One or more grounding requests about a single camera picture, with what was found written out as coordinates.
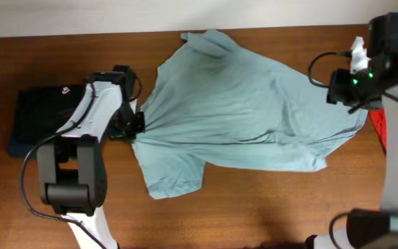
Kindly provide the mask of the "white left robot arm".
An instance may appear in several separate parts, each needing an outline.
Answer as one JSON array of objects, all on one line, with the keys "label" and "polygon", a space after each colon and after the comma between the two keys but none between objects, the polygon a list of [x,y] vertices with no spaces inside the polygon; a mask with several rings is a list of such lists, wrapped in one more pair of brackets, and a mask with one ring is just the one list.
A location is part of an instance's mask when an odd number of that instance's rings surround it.
[{"label": "white left robot arm", "polygon": [[118,248],[103,204],[107,174],[102,141],[132,142],[145,131],[139,110],[142,83],[130,66],[95,72],[72,116],[56,134],[36,146],[41,201],[50,219],[67,223],[80,248]]}]

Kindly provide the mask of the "light blue t-shirt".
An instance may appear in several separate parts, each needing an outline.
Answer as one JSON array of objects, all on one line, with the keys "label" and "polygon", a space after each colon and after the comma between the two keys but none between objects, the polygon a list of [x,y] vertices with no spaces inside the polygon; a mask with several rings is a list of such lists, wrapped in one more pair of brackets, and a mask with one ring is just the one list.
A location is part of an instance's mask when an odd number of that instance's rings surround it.
[{"label": "light blue t-shirt", "polygon": [[149,195],[202,187],[205,165],[317,172],[362,128],[367,111],[328,104],[306,75],[238,45],[217,30],[184,33],[158,67],[133,142]]}]

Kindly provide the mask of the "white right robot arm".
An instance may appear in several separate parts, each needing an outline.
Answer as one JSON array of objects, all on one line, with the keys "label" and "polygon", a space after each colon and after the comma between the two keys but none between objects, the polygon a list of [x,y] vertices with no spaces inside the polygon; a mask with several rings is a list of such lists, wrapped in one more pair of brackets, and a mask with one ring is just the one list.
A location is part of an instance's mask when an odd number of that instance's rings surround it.
[{"label": "white right robot arm", "polygon": [[398,52],[348,54],[350,69],[331,76],[330,102],[353,111],[380,102],[387,128],[386,179],[379,210],[353,209],[336,215],[328,233],[313,235],[306,248],[398,248]]}]

